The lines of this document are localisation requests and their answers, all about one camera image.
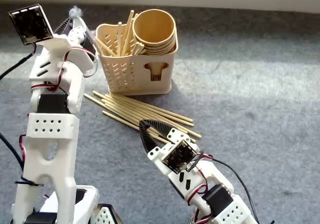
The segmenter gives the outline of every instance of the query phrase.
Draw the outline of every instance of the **red wire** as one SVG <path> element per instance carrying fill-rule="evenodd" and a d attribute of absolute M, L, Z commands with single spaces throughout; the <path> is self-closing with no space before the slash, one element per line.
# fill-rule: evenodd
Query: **red wire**
<path fill-rule="evenodd" d="M 21 148 L 21 151 L 22 151 L 23 163 L 26 161 L 26 156 L 27 156 L 27 150 L 26 150 L 25 146 L 22 144 L 23 137 L 25 137 L 25 136 L 26 136 L 26 134 L 23 134 L 23 135 L 19 136 L 19 147 Z"/>
<path fill-rule="evenodd" d="M 31 87 L 31 89 L 34 89 L 34 88 L 48 88 L 49 91 L 56 92 L 59 89 L 59 86 L 60 86 L 61 80 L 62 80 L 62 74 L 64 73 L 63 65 L 67 61 L 68 55 L 69 55 L 71 50 L 81 50 L 81 51 L 84 51 L 84 52 L 88 53 L 89 55 L 91 55 L 93 57 L 96 57 L 95 54 L 93 54 L 88 49 L 85 49 L 85 48 L 82 48 L 82 47 L 72 47 L 63 56 L 63 62 L 62 62 L 62 65 L 61 65 L 59 73 L 58 73 L 56 84 L 55 85 L 54 84 L 37 84 L 37 85 L 33 85 Z"/>
<path fill-rule="evenodd" d="M 204 173 L 202 172 L 202 170 L 200 170 L 197 166 L 196 168 L 198 169 L 198 172 L 201 174 L 201 176 L 203 177 L 203 179 L 205 180 L 205 190 L 203 192 L 199 192 L 199 194 L 204 194 L 209 190 L 209 186 L 208 186 L 208 180 L 205 177 Z"/>
<path fill-rule="evenodd" d="M 198 193 L 198 191 L 199 191 L 201 188 L 205 187 L 205 186 L 206 186 L 206 184 L 201 184 L 201 185 L 199 185 L 199 186 L 193 191 L 193 193 L 189 196 L 189 198 L 188 198 L 187 201 L 186 201 L 189 206 L 190 206 L 189 202 L 190 202 L 191 199 L 194 197 L 194 195 L 195 195 L 196 193 Z"/>

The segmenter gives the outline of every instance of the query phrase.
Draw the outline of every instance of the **wooden stick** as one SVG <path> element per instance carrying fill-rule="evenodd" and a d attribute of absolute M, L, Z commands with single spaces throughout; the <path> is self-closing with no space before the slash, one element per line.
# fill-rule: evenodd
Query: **wooden stick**
<path fill-rule="evenodd" d="M 118 39 L 117 39 L 117 43 L 118 43 L 118 47 L 117 47 L 117 49 L 116 49 L 116 55 L 118 56 L 118 57 L 120 57 L 120 55 L 121 55 L 121 28 L 122 27 L 122 22 L 121 21 L 119 21 L 118 22 L 118 32 L 117 32 L 117 37 L 118 37 Z"/>
<path fill-rule="evenodd" d="M 143 105 L 140 105 L 140 104 L 137 104 L 137 103 L 134 103 L 134 102 L 131 102 L 130 105 L 136 106 L 137 108 L 146 108 L 146 107 L 144 107 Z M 148 113 L 149 116 L 151 116 L 151 117 L 157 117 L 158 119 L 161 119 L 162 121 L 164 121 L 164 122 L 166 122 L 166 123 L 169 123 L 169 124 L 177 127 L 180 131 L 182 131 L 182 132 L 183 132 L 183 131 L 184 131 L 184 132 L 187 132 L 187 133 L 189 133 L 189 134 L 191 134 L 191 135 L 193 135 L 193 136 L 195 136 L 195 137 L 197 137 L 197 138 L 201 138 L 201 137 L 202 137 L 200 134 L 194 132 L 193 130 L 190 130 L 190 129 L 188 129 L 188 128 L 186 128 L 186 127 L 184 127 L 184 126 L 182 126 L 182 125 L 180 125 L 180 124 L 178 124 L 178 123 L 175 123 L 175 122 L 173 122 L 173 121 L 171 121 L 171 120 L 169 120 L 169 119 L 167 119 L 167 118 L 165 118 L 165 117 L 163 117 L 163 116 L 161 116 L 161 115 L 159 115 L 159 114 L 157 114 L 157 113 L 154 113 L 154 112 L 152 112 L 152 111 L 150 111 L 150 110 L 147 110 L 147 109 L 144 110 L 144 112 Z"/>
<path fill-rule="evenodd" d="M 162 108 L 160 108 L 160 107 L 157 107 L 157 106 L 154 106 L 154 105 L 150 105 L 150 104 L 148 104 L 148 103 L 144 103 L 144 102 L 142 102 L 142 101 L 138 101 L 138 100 L 135 100 L 135 99 L 126 97 L 126 96 L 124 96 L 124 95 L 119 95 L 119 94 L 115 94 L 115 93 L 111 93 L 111 95 L 123 97 L 124 99 L 129 99 L 128 101 L 132 101 L 132 102 L 135 102 L 135 103 L 139 103 L 139 104 L 141 104 L 141 105 L 144 105 L 144 106 L 147 106 L 147 107 L 152 108 L 152 109 L 154 109 L 154 110 L 157 110 L 157 111 L 160 112 L 160 113 L 157 112 L 157 113 L 160 114 L 160 115 L 163 115 L 162 113 L 165 113 L 165 114 L 171 115 L 171 116 L 173 116 L 173 117 L 176 117 L 176 118 L 180 118 L 180 119 L 182 119 L 182 120 L 185 120 L 185 121 L 187 121 L 187 122 L 193 122 L 193 121 L 194 121 L 194 120 L 192 120 L 191 118 L 185 117 L 185 116 L 183 116 L 183 115 L 176 114 L 176 113 L 171 112 L 171 111 L 169 111 L 169 110 L 165 110 L 165 109 L 162 109 Z"/>
<path fill-rule="evenodd" d="M 132 103 L 129 106 L 127 106 L 127 108 L 129 110 L 134 110 L 135 112 L 140 112 L 140 111 L 144 112 L 144 115 L 147 117 L 147 119 L 154 119 L 154 120 L 162 121 L 164 123 L 167 123 L 167 124 L 170 124 L 170 125 L 174 126 L 175 128 L 177 128 L 178 130 L 180 130 L 183 133 L 186 133 L 186 134 L 189 133 L 189 134 L 191 134 L 193 136 L 201 138 L 200 134 L 198 134 L 198 133 L 196 133 L 196 132 L 194 132 L 192 130 L 189 130 L 189 129 L 185 128 L 184 126 L 181 126 L 181 125 L 179 125 L 179 124 L 177 124 L 177 123 L 175 123 L 175 122 L 173 122 L 173 121 L 171 121 L 171 120 L 169 120 L 169 119 L 167 119 L 167 118 L 165 118 L 165 117 L 163 117 L 161 115 L 158 115 L 156 113 L 153 113 L 153 112 L 145 110 L 145 109 L 139 109 L 140 107 L 135 106 Z M 195 139 L 193 139 L 193 138 L 190 138 L 190 139 L 191 139 L 191 141 L 193 143 L 196 142 Z"/>
<path fill-rule="evenodd" d="M 183 120 L 181 118 L 178 118 L 178 117 L 169 115 L 167 113 L 164 113 L 162 111 L 159 111 L 157 109 L 154 109 L 154 108 L 150 107 L 151 105 L 146 104 L 144 102 L 141 102 L 141 101 L 138 101 L 138 100 L 135 100 L 135 99 L 132 99 L 132 98 L 128 98 L 128 97 L 125 97 L 123 95 L 121 96 L 121 95 L 118 95 L 118 94 L 114 94 L 114 93 L 111 93 L 111 96 L 115 96 L 118 99 L 122 99 L 122 100 L 126 101 L 127 103 L 136 104 L 136 105 L 140 106 L 141 108 L 145 108 L 145 109 L 147 109 L 147 110 L 149 110 L 149 111 L 151 111 L 153 113 L 159 114 L 159 115 L 161 115 L 163 117 L 166 117 L 168 119 L 174 120 L 174 121 L 176 121 L 178 123 L 185 124 L 185 125 L 187 125 L 189 127 L 194 127 L 195 126 L 195 124 L 193 124 L 191 122 L 188 122 L 188 121 Z"/>
<path fill-rule="evenodd" d="M 126 37 L 127 37 L 127 34 L 128 34 L 128 30 L 129 30 L 129 23 L 131 22 L 131 19 L 134 17 L 134 13 L 135 13 L 134 10 L 131 10 L 131 11 L 130 11 L 128 20 L 127 20 L 126 25 L 125 25 L 124 32 L 122 33 L 122 40 L 121 40 L 122 43 L 121 43 L 121 46 L 123 46 L 123 45 L 125 44 L 125 40 L 126 40 Z"/>
<path fill-rule="evenodd" d="M 113 119 L 117 120 L 118 122 L 121 122 L 121 123 L 123 123 L 123 124 L 125 124 L 125 125 L 127 125 L 127 126 L 129 126 L 129 127 L 131 127 L 131 128 L 133 128 L 133 129 L 136 129 L 137 131 L 139 131 L 139 127 L 138 127 L 138 126 L 133 125 L 132 123 L 130 123 L 130 122 L 126 121 L 126 120 L 123 120 L 123 119 L 117 117 L 116 115 L 113 115 L 113 114 L 111 114 L 111 113 L 108 113 L 108 112 L 106 112 L 105 110 L 102 110 L 102 113 L 103 113 L 104 115 L 110 117 L 110 118 L 113 118 Z M 151 135 L 153 138 L 159 140 L 160 142 L 163 142 L 163 143 L 165 143 L 165 144 L 169 143 L 169 141 L 167 141 L 167 140 L 165 140 L 165 139 L 163 139 L 163 138 L 161 138 L 161 137 L 159 137 L 159 136 L 157 136 L 157 135 L 154 135 L 154 134 L 152 134 L 152 133 L 150 133 L 150 135 Z"/>
<path fill-rule="evenodd" d="M 111 106 L 107 106 L 107 105 L 104 104 L 103 102 L 95 99 L 94 97 L 92 97 L 92 96 L 90 96 L 90 95 L 88 95 L 88 94 L 86 94 L 86 93 L 84 93 L 84 97 L 88 98 L 89 100 L 93 101 L 94 103 L 98 104 L 99 106 L 101 106 L 101 107 L 109 110 L 110 112 L 113 112 L 113 113 L 117 114 L 118 116 L 122 117 L 123 119 L 128 120 L 128 121 L 130 121 L 131 123 L 136 124 L 137 126 L 139 125 L 139 120 L 137 120 L 137 119 L 135 119 L 135 118 L 127 115 L 127 114 L 124 113 L 123 111 L 117 110 L 117 109 L 115 109 L 114 107 L 111 107 Z M 156 136 L 156 135 L 158 135 L 158 133 L 155 132 L 155 131 L 156 131 L 156 130 L 152 128 L 152 129 L 150 130 L 150 133 L 152 133 L 152 134 L 154 134 L 154 135 Z"/>
<path fill-rule="evenodd" d="M 122 106 L 123 108 L 128 109 L 128 110 L 130 110 L 131 112 L 132 112 L 132 110 L 133 110 L 134 113 L 135 113 L 137 116 L 140 116 L 142 119 L 147 119 L 147 120 L 148 120 L 148 119 L 155 119 L 155 120 L 162 121 L 162 122 L 165 122 L 165 123 L 167 123 L 167 124 L 173 125 L 172 123 L 168 122 L 166 118 L 158 118 L 157 116 L 154 116 L 154 115 L 153 115 L 153 116 L 152 116 L 152 115 L 148 115 L 148 113 L 146 113 L 145 110 L 136 108 L 136 107 L 134 107 L 133 105 L 129 105 L 129 104 L 128 104 L 127 102 L 125 102 L 125 101 L 122 101 L 122 100 L 119 100 L 119 99 L 115 99 L 115 98 L 113 98 L 112 96 L 107 95 L 107 94 L 105 95 L 105 97 L 106 97 L 108 100 L 110 100 L 111 102 L 115 103 L 116 105 Z M 182 131 L 183 133 L 187 133 L 187 131 L 179 128 L 178 126 L 176 126 L 176 125 L 173 125 L 173 126 L 174 126 L 175 128 L 177 128 L 178 130 Z M 153 129 L 153 128 L 152 128 L 152 130 L 155 131 L 156 134 L 159 133 L 156 129 Z M 196 142 L 195 139 L 193 139 L 193 138 L 190 138 L 190 139 L 191 139 L 191 141 L 192 141 L 193 143 Z"/>
<path fill-rule="evenodd" d="M 145 48 L 145 45 L 139 42 L 139 46 L 135 51 L 135 55 L 139 55 L 144 48 Z"/>
<path fill-rule="evenodd" d="M 129 38 L 131 36 L 130 34 L 132 32 L 132 24 L 133 24 L 133 22 L 134 22 L 134 19 L 131 18 L 130 21 L 128 20 L 128 23 L 126 24 L 126 25 L 129 25 L 129 27 L 128 27 L 127 33 L 125 34 L 125 41 L 124 41 L 123 49 L 121 51 L 121 56 L 124 56 L 126 54 L 127 48 L 128 48 L 128 44 L 131 41 L 131 40 L 129 40 Z"/>
<path fill-rule="evenodd" d="M 131 55 L 135 55 L 138 46 L 139 46 L 139 42 L 137 41 L 137 42 L 134 44 L 134 47 L 133 47 L 133 49 L 132 49 L 132 51 L 131 51 Z"/>
<path fill-rule="evenodd" d="M 96 50 L 98 51 L 99 55 L 100 55 L 100 56 L 103 56 L 103 55 L 104 55 L 104 52 L 101 50 L 101 48 L 100 48 L 100 46 L 98 45 L 98 43 L 97 43 L 97 41 L 96 41 L 95 38 L 93 39 L 93 42 L 94 42 L 94 46 L 95 46 Z"/>
<path fill-rule="evenodd" d="M 101 100 L 107 107 L 110 107 L 112 109 L 113 113 L 118 114 L 118 112 L 120 112 L 120 114 L 123 115 L 124 119 L 131 121 L 132 123 L 134 123 L 137 126 L 139 126 L 139 122 L 141 120 L 145 119 L 143 116 L 141 117 L 140 114 L 137 114 L 136 112 L 127 110 L 126 108 L 123 108 L 122 106 L 119 106 L 115 103 L 111 103 L 109 100 L 106 100 L 106 99 L 101 99 Z M 155 135 L 159 134 L 159 132 L 152 127 L 150 128 L 150 132 Z"/>
<path fill-rule="evenodd" d="M 116 57 L 117 55 L 109 48 L 106 46 L 106 44 L 104 44 L 102 41 L 100 41 L 98 38 L 94 38 L 101 46 L 104 50 L 106 50 L 111 56 Z"/>

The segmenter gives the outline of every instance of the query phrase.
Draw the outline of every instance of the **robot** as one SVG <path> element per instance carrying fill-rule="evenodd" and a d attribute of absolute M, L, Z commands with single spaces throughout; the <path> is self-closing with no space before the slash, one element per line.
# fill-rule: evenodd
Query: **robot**
<path fill-rule="evenodd" d="M 169 142 L 159 147 L 148 128 L 154 128 Z M 186 133 L 156 120 L 140 121 L 139 131 L 149 160 L 168 177 L 181 198 L 195 207 L 191 224 L 259 223 L 253 205 L 254 217 L 242 198 L 234 193 L 233 185 L 206 160 L 215 160 L 213 156 L 200 152 Z"/>
<path fill-rule="evenodd" d="M 94 186 L 76 185 L 74 173 L 84 78 L 98 67 L 93 37 L 78 9 L 53 33 L 39 4 L 9 13 L 23 44 L 43 46 L 29 76 L 32 96 L 23 174 L 17 181 L 12 224 L 120 224 Z M 56 145 L 49 158 L 50 145 Z M 34 203 L 47 181 L 54 193 L 39 211 Z"/>
<path fill-rule="evenodd" d="M 36 43 L 43 46 L 29 76 L 31 112 L 26 142 L 20 142 L 23 174 L 16 182 L 11 223 L 122 224 L 112 205 L 99 203 L 94 186 L 76 185 L 74 178 L 79 133 L 75 114 L 81 108 L 84 78 L 98 67 L 88 27 L 77 9 L 54 33 L 39 4 L 9 15 L 25 45 L 35 50 Z M 148 133 L 150 127 L 168 143 L 159 147 Z M 187 134 L 156 120 L 142 120 L 139 130 L 147 157 L 182 199 L 194 206 L 191 224 L 259 224 L 253 205 L 252 215 L 232 184 L 206 159 L 219 161 L 200 152 Z M 53 158 L 49 157 L 50 145 L 56 145 Z M 47 181 L 53 183 L 54 193 L 35 211 L 37 193 Z"/>

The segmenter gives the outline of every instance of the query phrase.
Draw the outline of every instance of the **gray carpet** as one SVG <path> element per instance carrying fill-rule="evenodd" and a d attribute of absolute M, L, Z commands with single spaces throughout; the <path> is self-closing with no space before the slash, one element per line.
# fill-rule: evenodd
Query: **gray carpet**
<path fill-rule="evenodd" d="M 31 51 L 0 5 L 0 72 Z M 43 5 L 56 27 L 70 5 Z M 94 29 L 125 22 L 132 6 L 80 6 Z M 135 6 L 136 11 L 147 9 Z M 176 19 L 180 49 L 172 91 L 140 96 L 194 118 L 203 134 L 198 145 L 233 166 L 252 195 L 261 224 L 311 224 L 320 219 L 320 15 L 164 7 Z M 26 131 L 33 61 L 0 84 L 0 130 L 18 149 Z M 86 80 L 85 91 L 107 91 L 102 69 Z M 139 134 L 101 114 L 84 100 L 75 168 L 77 184 L 94 185 L 125 224 L 187 224 L 191 208 L 146 158 Z M 0 223 L 8 223 L 21 175 L 13 155 L 0 148 Z M 242 186 L 223 166 L 235 192 Z M 51 186 L 41 193 L 50 194 Z M 43 202 L 41 197 L 37 205 Z"/>

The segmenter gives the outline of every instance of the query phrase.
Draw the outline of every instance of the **basket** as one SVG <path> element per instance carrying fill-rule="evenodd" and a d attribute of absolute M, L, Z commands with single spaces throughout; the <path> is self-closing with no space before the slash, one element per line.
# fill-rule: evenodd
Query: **basket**
<path fill-rule="evenodd" d="M 122 25 L 122 33 L 125 28 L 126 25 Z M 101 24 L 96 28 L 95 36 L 116 53 L 118 46 L 117 31 L 118 25 Z M 130 38 L 128 53 L 131 53 L 136 42 L 132 33 Z M 175 45 L 168 54 L 110 56 L 103 50 L 102 55 L 99 54 L 98 56 L 108 83 L 109 92 L 126 96 L 167 94 L 172 87 L 171 77 L 174 55 L 177 50 L 177 30 L 175 31 Z M 150 64 L 155 63 L 165 64 L 158 80 L 152 78 L 155 75 L 152 76 L 151 70 L 148 69 Z"/>

